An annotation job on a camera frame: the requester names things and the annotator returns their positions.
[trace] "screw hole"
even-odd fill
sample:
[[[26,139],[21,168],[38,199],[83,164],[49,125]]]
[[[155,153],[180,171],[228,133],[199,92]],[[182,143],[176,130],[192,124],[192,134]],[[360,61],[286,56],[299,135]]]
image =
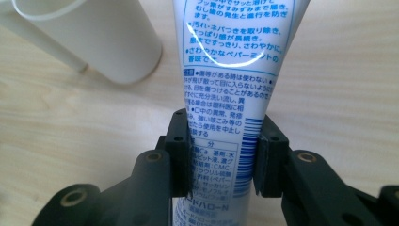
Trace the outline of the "screw hole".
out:
[[[363,221],[356,217],[355,215],[344,213],[342,215],[343,221],[351,226],[363,226]]]
[[[146,156],[148,162],[156,162],[161,159],[162,155],[160,153],[150,153]]]
[[[87,196],[86,190],[79,187],[62,197],[60,204],[64,207],[72,207],[84,201]]]
[[[180,141],[183,141],[183,138],[182,137],[175,137],[174,140],[180,142]]]
[[[315,161],[317,161],[317,158],[310,153],[300,153],[298,155],[298,158],[304,162],[308,162],[308,163],[313,163]]]

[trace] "black plastic part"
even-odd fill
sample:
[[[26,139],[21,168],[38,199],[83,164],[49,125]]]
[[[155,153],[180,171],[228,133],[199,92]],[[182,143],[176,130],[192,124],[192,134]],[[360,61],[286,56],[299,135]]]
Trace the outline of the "black plastic part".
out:
[[[263,197],[281,197],[281,179],[284,162],[290,152],[289,140],[275,123],[265,115],[253,174],[256,194]]]
[[[170,179],[167,152],[142,153],[136,160],[115,225],[171,225]]]
[[[68,186],[55,194],[32,225],[83,226],[99,194],[100,190],[97,186]]]
[[[191,142],[185,108],[173,113],[167,135],[160,136],[157,148],[164,149],[170,155],[173,197],[186,197],[191,192],[192,173]]]
[[[288,225],[381,225],[320,155],[292,152],[286,171],[282,210]]]
[[[399,186],[382,187],[377,206],[381,220],[392,226],[399,225]]]

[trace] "toothpaste tube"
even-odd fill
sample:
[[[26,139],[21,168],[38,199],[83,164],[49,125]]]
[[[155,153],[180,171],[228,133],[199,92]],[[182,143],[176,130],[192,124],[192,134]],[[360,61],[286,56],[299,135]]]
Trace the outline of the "toothpaste tube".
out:
[[[257,136],[309,0],[174,0],[193,196],[174,226],[246,223]]]

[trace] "light wood surface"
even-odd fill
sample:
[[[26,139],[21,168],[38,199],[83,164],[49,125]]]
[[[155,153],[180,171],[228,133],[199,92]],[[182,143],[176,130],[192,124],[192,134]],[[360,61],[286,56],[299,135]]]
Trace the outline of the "light wood surface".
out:
[[[30,225],[66,186],[128,177],[184,107],[172,1],[141,2],[164,49],[129,86],[77,73],[0,27],[0,225]],[[399,184],[398,11],[396,0],[311,2],[267,111],[293,149],[375,196]],[[252,195],[248,225],[285,225],[279,204]]]

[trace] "white cylinder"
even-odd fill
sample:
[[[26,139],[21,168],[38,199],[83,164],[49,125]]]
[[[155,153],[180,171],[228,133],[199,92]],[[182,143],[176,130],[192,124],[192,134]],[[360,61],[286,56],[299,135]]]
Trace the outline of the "white cylinder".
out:
[[[157,65],[162,45],[138,0],[13,0],[21,16],[115,83]]]

